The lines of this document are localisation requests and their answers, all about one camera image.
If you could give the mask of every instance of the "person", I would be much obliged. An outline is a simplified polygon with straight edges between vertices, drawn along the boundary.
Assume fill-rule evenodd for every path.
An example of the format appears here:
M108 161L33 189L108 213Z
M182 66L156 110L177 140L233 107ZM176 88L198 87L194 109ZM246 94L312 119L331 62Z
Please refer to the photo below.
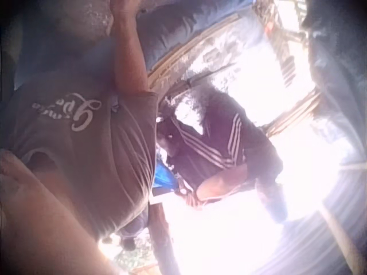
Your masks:
M139 3L110 4L116 40L113 87L76 62L25 83L0 114L0 148L6 156L1 159L1 189L5 182L17 183L8 192L16 199L2 204L1 220L6 222L1 254L2 263L14 273L84 274L83 265L101 263L85 260L97 253L95 241L124 227L147 206L154 177L158 96L149 91L136 31ZM21 176L20 169L27 176ZM21 194L18 186L29 190ZM26 195L32 197L28 204L23 201ZM47 208L40 211L42 205ZM69 226L52 214L57 209L72 220ZM87 239L88 245L64 239L75 240L74 227L84 232L80 239ZM15 228L17 238L11 233ZM37 238L21 243L27 235ZM68 253L73 257L60 261ZM17 255L28 262L19 264L23 260ZM86 270L109 274L100 268Z
M172 114L157 124L157 142L167 152L167 163L184 180L180 188L186 187L186 194L178 195L188 205L201 207L256 188L273 219L285 220L282 189L275 182L283 162L275 147L233 98L209 90L202 135Z

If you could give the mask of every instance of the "wooden pole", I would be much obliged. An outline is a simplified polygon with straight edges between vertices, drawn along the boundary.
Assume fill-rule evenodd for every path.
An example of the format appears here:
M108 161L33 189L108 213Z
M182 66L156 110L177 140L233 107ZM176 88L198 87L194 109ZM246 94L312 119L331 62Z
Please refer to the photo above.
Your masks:
M324 205L321 205L319 212L325 219L353 275L367 274L366 259L359 253L339 222Z
M149 234L162 275L181 275L173 253L163 204L149 205Z

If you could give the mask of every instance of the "blue cloth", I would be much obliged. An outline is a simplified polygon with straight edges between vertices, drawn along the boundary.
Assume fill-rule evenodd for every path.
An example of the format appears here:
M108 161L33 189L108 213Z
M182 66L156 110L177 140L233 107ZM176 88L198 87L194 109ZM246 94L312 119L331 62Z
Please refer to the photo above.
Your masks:
M161 160L157 160L155 168L153 188L164 187L171 190L178 189L178 182L173 173L164 165Z

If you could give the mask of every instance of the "gray t-shirt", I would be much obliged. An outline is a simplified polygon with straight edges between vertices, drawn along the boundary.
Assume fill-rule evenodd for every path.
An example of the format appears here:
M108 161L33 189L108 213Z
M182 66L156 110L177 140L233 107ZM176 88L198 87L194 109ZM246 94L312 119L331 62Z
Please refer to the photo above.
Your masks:
M118 98L81 69L44 73L0 114L0 147L24 163L46 153L67 177L96 237L146 207L154 178L157 95Z

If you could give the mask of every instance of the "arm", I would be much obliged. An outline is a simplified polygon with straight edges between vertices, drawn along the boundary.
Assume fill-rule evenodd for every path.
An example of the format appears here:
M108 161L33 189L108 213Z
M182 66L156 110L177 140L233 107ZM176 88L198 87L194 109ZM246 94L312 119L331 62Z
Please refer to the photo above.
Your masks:
M0 151L0 182L0 255L9 274L117 274L67 208L7 151Z
M203 181L196 190L196 196L201 201L224 197L243 184L246 179L246 164L228 170L222 170L211 178Z
M111 0L116 36L115 82L120 94L148 91L144 55L136 30L140 0Z

